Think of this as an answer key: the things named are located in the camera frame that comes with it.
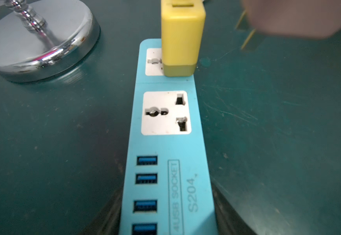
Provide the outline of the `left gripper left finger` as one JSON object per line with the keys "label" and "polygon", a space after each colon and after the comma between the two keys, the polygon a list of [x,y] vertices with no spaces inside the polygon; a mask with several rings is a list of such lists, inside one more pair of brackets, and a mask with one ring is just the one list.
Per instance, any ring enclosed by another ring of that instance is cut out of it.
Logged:
{"label": "left gripper left finger", "polygon": [[81,235],[118,235],[120,229],[123,188],[117,189],[107,204],[84,228]]}

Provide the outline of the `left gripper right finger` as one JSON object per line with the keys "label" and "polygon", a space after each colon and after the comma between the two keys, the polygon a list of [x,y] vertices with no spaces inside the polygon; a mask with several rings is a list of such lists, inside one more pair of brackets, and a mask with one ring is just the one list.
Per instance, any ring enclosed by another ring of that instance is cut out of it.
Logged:
{"label": "left gripper right finger", "polygon": [[257,235],[213,183],[212,192],[219,235]]}

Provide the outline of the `light blue power strip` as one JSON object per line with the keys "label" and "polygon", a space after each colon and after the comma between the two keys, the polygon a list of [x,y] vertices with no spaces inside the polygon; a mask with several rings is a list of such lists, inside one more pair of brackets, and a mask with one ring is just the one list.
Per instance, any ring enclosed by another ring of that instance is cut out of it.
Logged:
{"label": "light blue power strip", "polygon": [[195,79],[164,75],[160,39],[140,44],[119,233],[218,233]]}

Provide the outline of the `yellow USB charger plug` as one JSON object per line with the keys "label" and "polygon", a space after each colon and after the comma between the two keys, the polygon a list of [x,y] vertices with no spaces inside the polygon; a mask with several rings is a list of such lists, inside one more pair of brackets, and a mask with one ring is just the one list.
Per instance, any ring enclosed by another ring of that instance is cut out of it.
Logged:
{"label": "yellow USB charger plug", "polygon": [[164,75],[194,74],[203,36],[203,1],[161,1],[161,40]]}

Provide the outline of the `pink USB charger plug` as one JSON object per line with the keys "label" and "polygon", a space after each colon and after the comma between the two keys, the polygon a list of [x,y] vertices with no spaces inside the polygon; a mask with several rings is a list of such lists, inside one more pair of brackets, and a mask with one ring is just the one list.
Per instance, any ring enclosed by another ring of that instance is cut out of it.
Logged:
{"label": "pink USB charger plug", "polygon": [[250,30],[241,46],[253,51],[266,36],[325,39],[341,30],[341,1],[242,1],[237,30]]}

